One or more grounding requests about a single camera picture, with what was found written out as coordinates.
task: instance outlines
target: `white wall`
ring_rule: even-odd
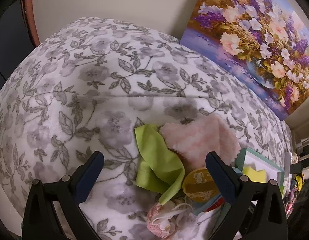
[[[68,23],[86,16],[114,18],[150,27],[177,38],[188,23],[197,0],[33,0],[40,41]],[[288,0],[309,29],[309,20],[296,1]],[[309,119],[309,98],[291,116],[291,128]]]

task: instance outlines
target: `screw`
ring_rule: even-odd
[[[70,180],[70,176],[69,175],[65,175],[61,178],[62,181],[66,182]]]
[[[39,181],[40,181],[39,179],[33,179],[32,180],[32,184],[33,185],[37,185],[39,183]]]
[[[277,185],[277,181],[276,180],[274,180],[274,179],[270,179],[270,183],[272,184],[272,185]]]
[[[249,178],[246,175],[241,175],[240,179],[244,182],[247,182],[249,180]]]

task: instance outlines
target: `blue gripper pad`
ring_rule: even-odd
[[[73,185],[73,199],[77,205],[87,200],[87,197],[103,168],[104,162],[105,159],[103,154],[95,151],[87,162],[79,167],[82,169],[80,169],[79,178],[76,181],[76,184]]]
[[[237,192],[240,186],[235,171],[230,166],[225,165],[215,152],[207,154],[206,168],[224,200],[233,205],[237,199]]]

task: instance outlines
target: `pink fuzzy cloth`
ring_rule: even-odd
[[[177,151],[186,172],[205,167],[206,155],[212,151],[229,165],[241,149],[234,132],[219,114],[210,114],[187,125],[166,123],[160,133],[167,147]]]

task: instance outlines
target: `floral blanket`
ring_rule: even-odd
[[[34,178],[57,181],[99,150],[104,169],[80,205],[94,230],[102,240],[157,239],[145,216],[159,196],[134,185],[133,129],[214,112],[242,147],[283,167],[288,126],[235,77],[164,33],[82,18],[36,48],[0,91],[0,183],[23,216]],[[203,239],[216,214],[190,216],[173,239]]]

